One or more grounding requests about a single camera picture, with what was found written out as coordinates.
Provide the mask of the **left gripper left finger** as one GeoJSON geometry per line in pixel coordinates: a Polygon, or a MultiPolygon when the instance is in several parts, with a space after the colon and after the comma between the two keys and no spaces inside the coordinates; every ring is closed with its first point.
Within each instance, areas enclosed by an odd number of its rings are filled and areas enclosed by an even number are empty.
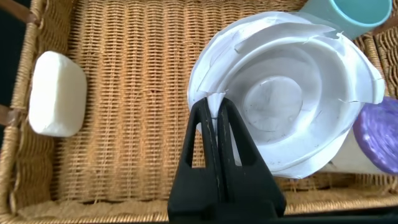
{"type": "Polygon", "coordinates": [[[208,100],[191,110],[178,169],[170,191],[167,212],[170,223],[202,222],[211,217],[208,207],[223,199],[221,165],[208,100]],[[201,125],[205,167],[193,168],[197,125],[201,125]]]}

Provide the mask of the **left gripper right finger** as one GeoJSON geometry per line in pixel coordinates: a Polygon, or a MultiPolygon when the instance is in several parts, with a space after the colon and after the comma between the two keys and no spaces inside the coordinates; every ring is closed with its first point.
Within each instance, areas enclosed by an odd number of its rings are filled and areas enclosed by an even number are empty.
{"type": "Polygon", "coordinates": [[[262,159],[237,107],[224,98],[218,113],[224,202],[244,218],[284,215],[286,199],[262,159]]]}

